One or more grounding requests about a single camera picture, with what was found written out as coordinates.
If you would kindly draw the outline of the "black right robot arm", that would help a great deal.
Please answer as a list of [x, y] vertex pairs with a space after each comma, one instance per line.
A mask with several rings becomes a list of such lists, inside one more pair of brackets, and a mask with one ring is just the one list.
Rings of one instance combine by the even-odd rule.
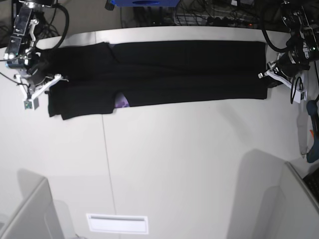
[[[22, 0], [21, 3], [2, 61], [9, 68], [18, 70], [28, 84], [38, 86], [49, 78], [45, 72], [48, 65], [45, 57], [54, 53], [64, 41], [69, 28], [69, 13], [53, 0]], [[61, 10], [65, 15], [65, 26], [59, 41], [51, 49], [42, 50], [36, 45], [50, 28], [43, 12], [46, 7]]]

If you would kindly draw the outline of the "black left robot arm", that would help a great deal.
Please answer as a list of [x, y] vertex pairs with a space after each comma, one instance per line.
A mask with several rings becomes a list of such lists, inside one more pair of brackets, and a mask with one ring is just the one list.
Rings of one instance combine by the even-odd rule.
[[[260, 28], [267, 45], [278, 53], [276, 60], [268, 62], [268, 70], [275, 76], [292, 82], [297, 74], [310, 69], [310, 64], [319, 59], [319, 21], [304, 9], [309, 0], [271, 0], [260, 10]], [[290, 31], [285, 48], [276, 47], [265, 29], [265, 15], [278, 7], [284, 25]]]

